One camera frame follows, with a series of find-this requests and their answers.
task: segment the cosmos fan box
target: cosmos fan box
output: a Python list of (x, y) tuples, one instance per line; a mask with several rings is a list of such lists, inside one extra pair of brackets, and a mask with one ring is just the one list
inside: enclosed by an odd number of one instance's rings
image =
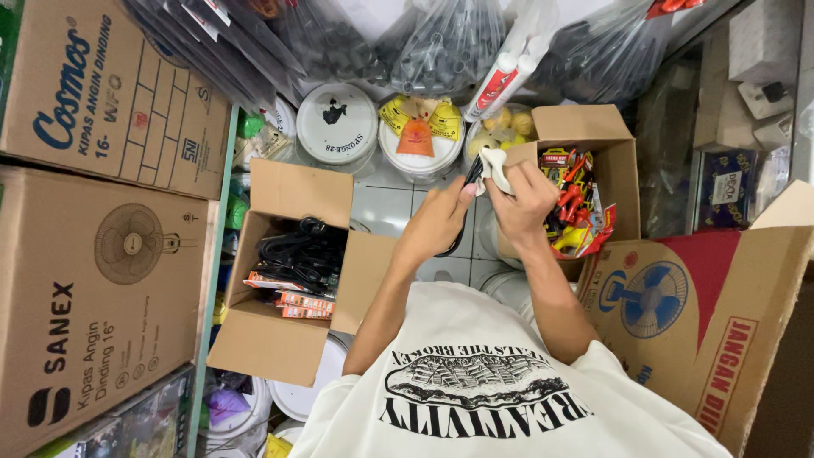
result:
[(0, 167), (0, 455), (33, 451), (194, 357), (209, 208)]
[(577, 296), (625, 372), (734, 456), (809, 457), (812, 247), (810, 226), (610, 242)]
[(225, 96), (116, 0), (3, 0), (0, 151), (206, 199), (221, 194)]

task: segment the power cord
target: power cord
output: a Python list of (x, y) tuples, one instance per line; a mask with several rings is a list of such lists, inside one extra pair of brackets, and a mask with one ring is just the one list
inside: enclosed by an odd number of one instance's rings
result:
[(339, 281), (347, 242), (346, 231), (309, 216), (300, 221), (297, 231), (260, 241), (257, 270), (323, 294)]
[[(469, 168), (469, 173), (466, 174), (466, 181), (463, 183), (464, 186), (467, 184), (474, 183), (480, 174), (484, 172), (484, 163), (480, 160), (480, 154), (475, 157), (475, 160), (472, 161), (472, 166)], [(443, 253), (436, 254), (436, 258), (446, 258), (450, 254), (454, 253), (455, 250), (461, 246), (461, 240), (463, 240), (463, 230), (466, 229), (466, 213), (463, 215), (463, 225), (461, 226), (461, 231), (458, 232), (457, 237), (455, 237), (455, 241), (449, 248), (446, 249)]]

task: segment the yellow packet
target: yellow packet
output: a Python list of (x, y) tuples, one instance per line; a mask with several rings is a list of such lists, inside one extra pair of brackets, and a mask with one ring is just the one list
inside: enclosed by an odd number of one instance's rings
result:
[(294, 446), (287, 440), (269, 434), (265, 440), (265, 456), (263, 458), (286, 458), (291, 453), (292, 447)]
[(400, 109), (400, 106), (407, 101), (406, 95), (397, 95), (393, 100), (387, 102), (379, 109), (379, 116), (385, 124), (396, 134), (396, 137), (401, 137), (401, 131), (404, 130), (409, 120), (413, 119), (412, 116)]
[(461, 139), (461, 110), (450, 102), (441, 102), (430, 116), (433, 135), (457, 142)]

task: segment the person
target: person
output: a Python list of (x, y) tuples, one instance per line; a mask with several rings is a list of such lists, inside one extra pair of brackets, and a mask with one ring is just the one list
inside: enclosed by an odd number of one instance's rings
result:
[(515, 196), (485, 185), (526, 269), (539, 334), (473, 288), (413, 282), (461, 230), (475, 185), (458, 177), (429, 191), (290, 458), (731, 456), (600, 342), (543, 228), (559, 190), (530, 162), (505, 176)]

